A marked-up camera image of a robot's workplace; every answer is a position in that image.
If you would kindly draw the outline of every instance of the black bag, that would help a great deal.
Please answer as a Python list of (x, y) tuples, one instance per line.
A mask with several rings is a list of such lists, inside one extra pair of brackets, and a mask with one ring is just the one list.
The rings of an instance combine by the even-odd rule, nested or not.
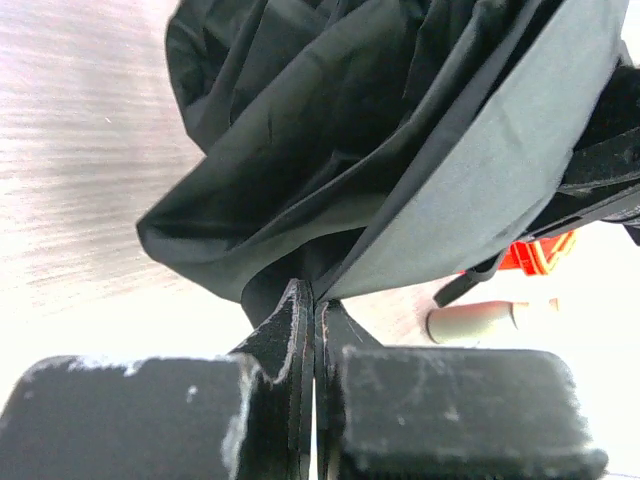
[(167, 59), (206, 157), (141, 243), (254, 325), (291, 278), (344, 298), (498, 258), (557, 195), (627, 6), (184, 0)]

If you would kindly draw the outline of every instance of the dark gray fabric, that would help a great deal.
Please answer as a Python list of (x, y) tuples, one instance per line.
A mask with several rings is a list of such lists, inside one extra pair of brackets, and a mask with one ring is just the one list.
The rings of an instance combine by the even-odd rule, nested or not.
[(566, 0), (423, 188), (329, 289), (344, 298), (476, 265), (548, 203), (620, 57), (628, 0)]

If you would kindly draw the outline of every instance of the wooden surface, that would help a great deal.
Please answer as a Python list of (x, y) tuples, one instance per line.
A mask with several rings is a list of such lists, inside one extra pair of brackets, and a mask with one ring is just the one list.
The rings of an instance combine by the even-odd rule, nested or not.
[[(0, 3), (0, 405), (49, 355), (222, 352), (249, 332), (237, 305), (149, 261), (133, 229), (200, 160), (165, 71), (173, 8), (173, 0)], [(640, 0), (625, 37), (640, 60)], [(583, 237), (552, 277), (501, 275), (464, 301), (564, 295), (588, 305), (537, 340), (588, 385), (598, 428), (615, 447), (612, 467), (638, 472), (637, 282), (624, 275), (640, 271), (640, 255), (619, 229), (595, 226)], [(384, 343), (427, 344), (422, 325), (438, 286), (346, 305)]]

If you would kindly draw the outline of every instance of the orange object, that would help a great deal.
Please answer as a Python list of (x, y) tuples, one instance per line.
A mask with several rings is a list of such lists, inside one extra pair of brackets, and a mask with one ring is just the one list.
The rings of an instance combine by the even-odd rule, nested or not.
[(548, 275), (560, 257), (571, 251), (575, 242), (574, 231), (533, 243), (516, 242), (509, 247), (500, 270), (521, 268), (527, 275)]

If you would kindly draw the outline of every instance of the black fabric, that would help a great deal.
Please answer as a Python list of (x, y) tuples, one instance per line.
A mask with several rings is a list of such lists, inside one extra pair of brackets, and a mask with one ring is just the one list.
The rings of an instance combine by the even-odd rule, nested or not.
[(319, 297), (443, 162), (561, 4), (182, 1), (167, 62), (206, 157), (140, 220), (143, 248), (241, 301), (254, 324), (290, 278)]

